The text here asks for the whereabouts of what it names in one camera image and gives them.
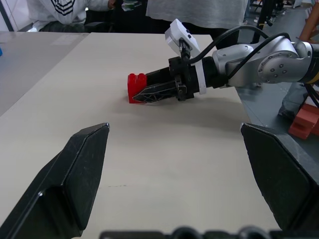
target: person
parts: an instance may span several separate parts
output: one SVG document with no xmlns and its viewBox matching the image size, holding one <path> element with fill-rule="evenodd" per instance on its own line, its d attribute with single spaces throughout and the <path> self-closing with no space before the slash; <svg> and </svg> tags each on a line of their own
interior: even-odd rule
<svg viewBox="0 0 319 239">
<path fill-rule="evenodd" d="M 192 34 L 209 34 L 214 40 L 226 30 L 241 25 L 248 0 L 148 0 L 146 15 L 152 18 L 151 32 L 164 33 L 176 18 Z M 234 45 L 239 33 L 217 44 Z"/>
<path fill-rule="evenodd" d="M 27 0 L 29 18 L 37 31 L 92 32 L 85 26 L 86 11 L 108 11 L 116 0 Z"/>
</svg>

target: table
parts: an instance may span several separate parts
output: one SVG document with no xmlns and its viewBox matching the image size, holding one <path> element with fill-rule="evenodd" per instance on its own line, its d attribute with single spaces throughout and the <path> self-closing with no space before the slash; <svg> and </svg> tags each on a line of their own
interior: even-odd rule
<svg viewBox="0 0 319 239">
<path fill-rule="evenodd" d="M 209 36 L 197 36 L 204 48 Z M 0 117 L 0 223 L 81 128 L 109 122 L 102 179 L 82 238 L 102 230 L 278 225 L 253 177 L 234 88 L 130 105 L 127 75 L 168 64 L 163 35 L 91 33 Z"/>
<path fill-rule="evenodd" d="M 0 32 L 0 116 L 88 33 Z"/>
</svg>

